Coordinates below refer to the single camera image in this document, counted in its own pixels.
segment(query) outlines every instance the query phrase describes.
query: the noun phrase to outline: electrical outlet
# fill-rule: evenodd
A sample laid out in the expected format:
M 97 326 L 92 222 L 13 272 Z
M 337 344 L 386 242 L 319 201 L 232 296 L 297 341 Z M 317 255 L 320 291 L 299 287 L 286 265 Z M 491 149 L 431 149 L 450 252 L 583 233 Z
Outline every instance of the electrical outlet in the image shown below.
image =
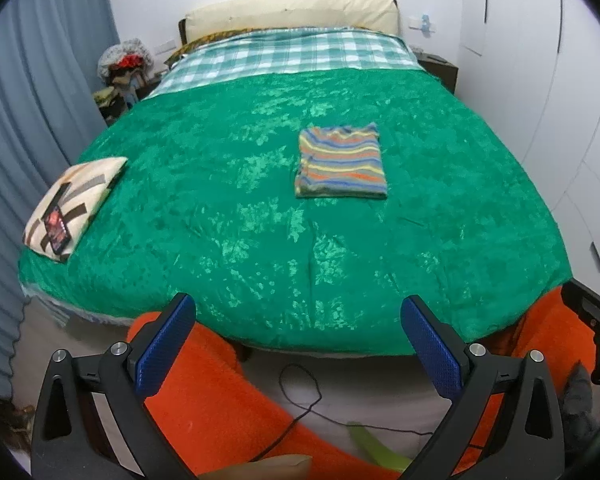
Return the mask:
M 166 43 L 163 43 L 161 45 L 158 45 L 156 47 L 154 47 L 154 54 L 163 54 L 165 52 L 168 52 L 170 50 L 175 50 L 176 49 L 176 42 L 175 40 L 169 40 Z
M 422 20 L 420 18 L 414 18 L 413 16 L 410 16 L 407 20 L 407 24 L 409 25 L 409 28 L 416 28 L 417 30 L 420 30 L 422 27 Z

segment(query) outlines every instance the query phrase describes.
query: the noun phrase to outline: metal screw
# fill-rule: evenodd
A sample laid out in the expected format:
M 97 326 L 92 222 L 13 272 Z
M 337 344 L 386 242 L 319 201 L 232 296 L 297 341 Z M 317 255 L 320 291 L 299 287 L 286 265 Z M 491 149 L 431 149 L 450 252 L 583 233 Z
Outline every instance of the metal screw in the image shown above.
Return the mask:
M 469 352 L 471 352 L 476 357 L 480 357 L 487 353 L 487 349 L 480 343 L 473 343 L 471 346 L 469 346 Z
M 536 363 L 541 363 L 542 361 L 544 361 L 544 356 L 539 350 L 532 350 L 531 352 L 529 352 L 529 357 L 531 357 L 531 359 Z
M 111 353 L 113 355 L 122 355 L 123 353 L 126 352 L 126 343 L 123 343 L 122 341 L 119 341 L 117 343 L 113 343 L 113 345 L 111 345 Z
M 51 358 L 56 362 L 59 363 L 60 361 L 62 361 L 64 358 L 66 357 L 66 350 L 56 350 L 54 352 L 54 354 L 51 356 Z

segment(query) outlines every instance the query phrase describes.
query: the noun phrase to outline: green bedspread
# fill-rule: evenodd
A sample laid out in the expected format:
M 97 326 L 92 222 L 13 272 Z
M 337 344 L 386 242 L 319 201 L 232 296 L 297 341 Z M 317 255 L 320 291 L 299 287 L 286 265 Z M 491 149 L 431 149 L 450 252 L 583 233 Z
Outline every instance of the green bedspread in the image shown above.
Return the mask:
M 294 197 L 298 133 L 378 125 L 385 201 Z M 419 294 L 466 340 L 570 277 L 558 229 L 480 117 L 421 71 L 252 76 L 139 103 L 81 161 L 128 157 L 65 264 L 25 250 L 20 280 L 135 317 L 177 291 L 254 346 L 408 354 Z

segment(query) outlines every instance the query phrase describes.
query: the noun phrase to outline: pile of clothes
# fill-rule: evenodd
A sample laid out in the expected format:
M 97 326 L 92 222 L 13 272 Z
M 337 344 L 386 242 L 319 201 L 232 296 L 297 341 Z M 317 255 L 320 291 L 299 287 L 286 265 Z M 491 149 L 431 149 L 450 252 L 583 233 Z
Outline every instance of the pile of clothes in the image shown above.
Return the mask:
M 124 96 L 113 86 L 107 86 L 92 95 L 107 126 L 111 126 L 129 110 Z
M 138 38 L 110 46 L 98 61 L 98 76 L 113 86 L 131 108 L 138 102 L 136 89 L 146 85 L 146 74 L 154 64 L 147 47 Z

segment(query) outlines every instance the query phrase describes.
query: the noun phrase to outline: white wardrobe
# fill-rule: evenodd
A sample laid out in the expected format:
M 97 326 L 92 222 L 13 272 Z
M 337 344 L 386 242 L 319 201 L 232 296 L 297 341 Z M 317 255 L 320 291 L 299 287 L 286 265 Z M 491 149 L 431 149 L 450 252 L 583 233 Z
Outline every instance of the white wardrobe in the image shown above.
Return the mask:
M 600 294 L 600 24 L 582 0 L 462 0 L 456 95 L 517 158 Z

